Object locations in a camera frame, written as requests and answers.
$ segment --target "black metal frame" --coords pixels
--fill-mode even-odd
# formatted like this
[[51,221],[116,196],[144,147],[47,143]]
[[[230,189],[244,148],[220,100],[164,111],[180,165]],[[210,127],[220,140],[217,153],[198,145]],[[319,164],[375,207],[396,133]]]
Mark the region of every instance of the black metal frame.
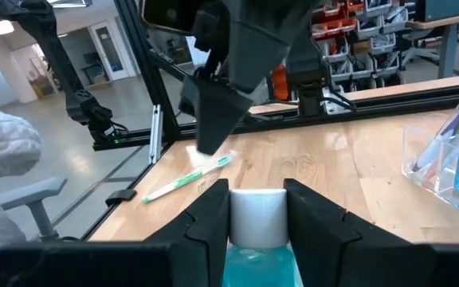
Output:
[[[177,140],[193,140],[196,135],[196,123],[178,124],[171,101],[167,95],[166,88],[161,77],[159,67],[165,63],[160,59],[154,59],[157,55],[151,56],[151,47],[147,43],[147,29],[139,18],[138,8],[135,0],[115,0],[115,5],[120,14],[125,32],[127,33],[132,52],[143,75],[153,104],[160,104],[164,114],[164,140],[166,144],[163,153]],[[383,96],[364,100],[356,100],[357,111],[333,116],[299,117],[295,107],[291,110],[280,112],[269,112],[262,116],[273,120],[257,121],[253,123],[239,124],[233,134],[247,132],[262,132],[282,128],[298,128],[303,126],[329,124],[352,120],[364,120],[380,116],[396,116],[415,112],[436,111],[447,108],[455,108],[459,102],[459,86],[449,88],[435,88],[421,92],[407,92],[393,96]],[[150,143],[150,129],[134,131],[128,134],[126,140],[120,140],[118,144],[99,143],[94,146],[96,150],[107,150],[119,147],[132,147]],[[135,185],[153,168],[148,165],[141,175],[129,185],[133,189]],[[118,207],[113,205],[108,208],[104,215],[84,235],[86,240],[92,236],[94,231],[104,220]]]

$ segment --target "white door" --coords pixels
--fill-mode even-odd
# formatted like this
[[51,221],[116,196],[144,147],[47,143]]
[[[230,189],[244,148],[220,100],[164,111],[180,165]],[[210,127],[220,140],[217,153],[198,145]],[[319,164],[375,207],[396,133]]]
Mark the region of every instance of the white door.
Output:
[[95,47],[111,80],[129,77],[131,67],[128,67],[124,61],[124,51],[120,49],[118,40],[121,40],[121,36],[118,31],[114,31],[109,22],[95,24],[90,27],[90,30]]

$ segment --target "white bottle cap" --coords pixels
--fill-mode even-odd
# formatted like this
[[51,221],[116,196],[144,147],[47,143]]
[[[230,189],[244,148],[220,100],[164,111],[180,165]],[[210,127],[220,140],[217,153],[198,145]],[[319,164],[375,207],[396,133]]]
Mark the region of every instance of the white bottle cap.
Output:
[[249,249],[288,244],[286,190],[231,190],[229,241]]

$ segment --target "ceiling light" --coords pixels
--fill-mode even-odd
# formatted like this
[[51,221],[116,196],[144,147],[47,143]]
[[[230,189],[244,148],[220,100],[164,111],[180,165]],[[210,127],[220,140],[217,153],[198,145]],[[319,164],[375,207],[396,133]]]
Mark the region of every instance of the ceiling light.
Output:
[[74,4],[74,3],[58,3],[53,4],[53,8],[84,8],[87,7],[86,4]]
[[0,21],[0,35],[12,33],[14,31],[14,26],[8,20]]

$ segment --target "black clamp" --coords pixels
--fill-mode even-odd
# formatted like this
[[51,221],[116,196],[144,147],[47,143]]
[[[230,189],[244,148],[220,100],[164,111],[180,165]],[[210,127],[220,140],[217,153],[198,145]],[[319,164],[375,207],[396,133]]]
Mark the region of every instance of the black clamp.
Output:
[[108,199],[105,200],[105,204],[110,207],[114,204],[120,204],[124,201],[131,201],[135,195],[137,195],[137,191],[134,190],[115,191],[112,193],[112,195],[109,195]]

